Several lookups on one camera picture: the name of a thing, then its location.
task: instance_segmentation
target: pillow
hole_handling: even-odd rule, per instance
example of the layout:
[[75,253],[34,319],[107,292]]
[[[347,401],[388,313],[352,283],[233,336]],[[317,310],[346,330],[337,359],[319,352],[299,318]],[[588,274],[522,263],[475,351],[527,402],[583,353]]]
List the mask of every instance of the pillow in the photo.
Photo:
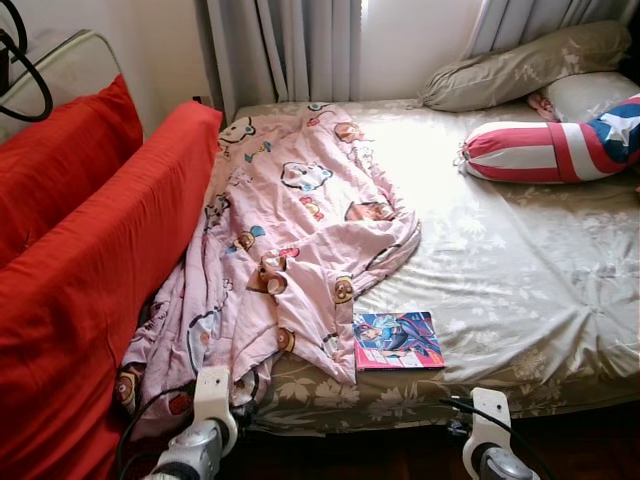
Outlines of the pillow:
[[588,122],[625,99],[640,87],[617,72],[585,73],[561,78],[541,91],[561,122]]
[[3,478],[111,478],[116,369],[202,213],[222,115],[178,107],[111,179],[0,270]]
[[567,75],[615,70],[631,44],[615,21],[565,28],[513,50],[452,63],[421,94],[434,110],[463,112],[499,105]]
[[98,190],[142,144],[118,75],[0,145],[0,268]]
[[640,95],[588,123],[492,122],[463,147],[465,170],[487,180],[577,183],[640,158]]

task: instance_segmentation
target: wooden floor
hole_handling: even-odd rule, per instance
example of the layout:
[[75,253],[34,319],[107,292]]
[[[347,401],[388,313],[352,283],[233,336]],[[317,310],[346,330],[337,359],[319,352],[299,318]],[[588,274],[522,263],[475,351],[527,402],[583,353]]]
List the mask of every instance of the wooden floor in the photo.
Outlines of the wooden floor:
[[[640,403],[515,421],[560,479],[640,479]],[[530,467],[533,460],[514,449]],[[461,448],[443,427],[332,435],[249,434],[222,461],[219,480],[467,479]]]

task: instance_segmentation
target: red cushion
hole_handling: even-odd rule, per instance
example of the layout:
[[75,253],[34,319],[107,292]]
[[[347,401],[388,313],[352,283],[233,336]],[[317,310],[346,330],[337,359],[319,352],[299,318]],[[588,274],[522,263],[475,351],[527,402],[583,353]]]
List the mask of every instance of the red cushion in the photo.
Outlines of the red cushion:
[[179,107],[107,183],[0,270],[0,470],[105,478],[116,369],[202,210],[221,114]]
[[122,75],[0,145],[0,268],[98,190],[142,145]]

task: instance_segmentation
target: beige pillow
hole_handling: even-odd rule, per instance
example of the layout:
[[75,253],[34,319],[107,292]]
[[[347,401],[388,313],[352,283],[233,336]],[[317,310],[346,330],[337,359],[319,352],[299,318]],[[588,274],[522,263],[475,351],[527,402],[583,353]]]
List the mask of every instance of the beige pillow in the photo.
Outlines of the beige pillow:
[[492,107],[568,75],[615,70],[630,44],[629,32],[613,20],[565,28],[441,68],[425,85],[422,103],[449,112]]
[[617,72],[585,73],[561,78],[541,93],[561,122],[588,122],[640,93],[640,87]]

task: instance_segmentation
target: white clamp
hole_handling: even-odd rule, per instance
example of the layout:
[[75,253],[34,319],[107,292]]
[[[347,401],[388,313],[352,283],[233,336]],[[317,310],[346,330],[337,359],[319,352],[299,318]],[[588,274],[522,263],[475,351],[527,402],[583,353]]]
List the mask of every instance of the white clamp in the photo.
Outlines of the white clamp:
[[238,439],[238,424],[229,410],[229,370],[223,367],[204,367],[198,372],[193,398],[193,423],[214,419],[224,424],[222,456],[226,456]]
[[[508,427],[511,426],[509,403],[504,393],[476,387],[471,390],[471,398],[475,408],[500,420]],[[469,437],[462,450],[462,461],[467,473],[474,480],[478,480],[480,477],[473,468],[471,458],[475,449],[484,443],[493,443],[511,452],[511,434],[495,423],[474,413],[471,437]]]

